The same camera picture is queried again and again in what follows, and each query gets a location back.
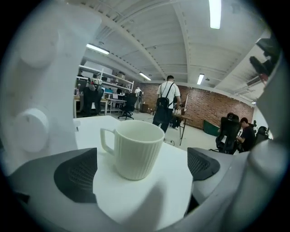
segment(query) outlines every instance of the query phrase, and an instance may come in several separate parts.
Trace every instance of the white mug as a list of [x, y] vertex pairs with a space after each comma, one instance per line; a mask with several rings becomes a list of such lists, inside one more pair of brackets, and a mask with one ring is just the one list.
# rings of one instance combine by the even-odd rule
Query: white mug
[[[107, 146], [105, 131], [115, 135], [114, 149]], [[162, 129], [144, 121], [122, 121], [113, 131], [101, 128], [103, 149], [115, 157], [119, 174], [131, 180], [143, 179], [151, 172], [163, 139]]]

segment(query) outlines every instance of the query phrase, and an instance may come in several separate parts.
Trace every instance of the white table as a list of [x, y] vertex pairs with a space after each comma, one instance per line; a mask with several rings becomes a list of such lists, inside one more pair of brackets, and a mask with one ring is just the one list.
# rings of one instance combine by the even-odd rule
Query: white table
[[110, 115], [112, 113], [112, 105], [113, 105], [113, 102], [122, 102], [122, 103], [125, 103], [126, 102], [124, 100], [118, 100], [118, 99], [112, 99], [112, 98], [106, 98], [106, 100], [111, 101], [111, 103], [109, 104], [111, 106], [111, 108], [110, 108]]
[[[100, 128], [115, 129], [121, 123], [111, 116], [78, 118], [78, 149], [97, 147], [98, 171], [93, 192], [100, 209], [116, 222], [133, 231], [155, 231], [184, 217], [192, 176], [187, 167], [187, 153], [163, 143], [152, 172], [143, 180], [130, 181], [116, 172], [114, 160], [101, 146]], [[106, 134], [110, 147], [114, 135]]]
[[[77, 118], [77, 102], [80, 101], [79, 96], [74, 96], [73, 98], [73, 117]], [[105, 99], [101, 99], [101, 102], [105, 103], [105, 115], [107, 115], [107, 109], [108, 109], [108, 101]], [[92, 103], [92, 109], [95, 109], [95, 103]]]

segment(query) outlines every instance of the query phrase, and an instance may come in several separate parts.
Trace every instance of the white ceiling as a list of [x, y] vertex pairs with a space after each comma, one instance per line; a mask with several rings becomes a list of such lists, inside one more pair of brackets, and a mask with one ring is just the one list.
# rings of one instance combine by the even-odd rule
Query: white ceiling
[[256, 76], [249, 57], [265, 60], [255, 42], [270, 33], [240, 1], [222, 0], [219, 30], [209, 27], [208, 0], [80, 0], [80, 6], [102, 17], [91, 42], [103, 42], [112, 61], [136, 78], [143, 72], [153, 81], [173, 75], [177, 82], [196, 84], [203, 73], [205, 87], [248, 100], [262, 92], [246, 85]]

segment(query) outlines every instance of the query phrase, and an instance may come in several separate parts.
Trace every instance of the ceiling light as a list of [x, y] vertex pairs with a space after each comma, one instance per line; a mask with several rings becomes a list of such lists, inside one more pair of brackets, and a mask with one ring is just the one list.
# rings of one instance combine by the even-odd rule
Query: ceiling light
[[94, 50], [94, 51], [97, 51], [97, 52], [101, 52], [101, 53], [104, 53], [106, 55], [108, 55], [110, 52], [105, 50], [105, 49], [102, 49], [100, 47], [97, 47], [96, 45], [92, 45], [92, 44], [87, 44], [87, 48], [91, 49], [91, 50]]
[[204, 78], [204, 74], [200, 74], [198, 78], [198, 85], [201, 84], [201, 82], [203, 81], [203, 78]]
[[142, 77], [144, 77], [145, 79], [147, 79], [148, 81], [151, 81], [151, 79], [149, 78], [149, 77], [147, 77], [147, 76], [145, 76], [143, 73], [139, 73]]
[[220, 29], [222, 15], [222, 0], [208, 0], [210, 13], [210, 27]]

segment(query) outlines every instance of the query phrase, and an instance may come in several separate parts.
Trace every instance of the green container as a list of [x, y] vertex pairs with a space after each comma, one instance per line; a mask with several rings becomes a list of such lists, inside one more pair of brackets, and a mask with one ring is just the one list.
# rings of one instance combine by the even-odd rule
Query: green container
[[213, 136], [218, 136], [219, 132], [218, 132], [219, 127], [211, 124], [210, 122], [203, 120], [203, 131], [209, 135], [213, 135]]

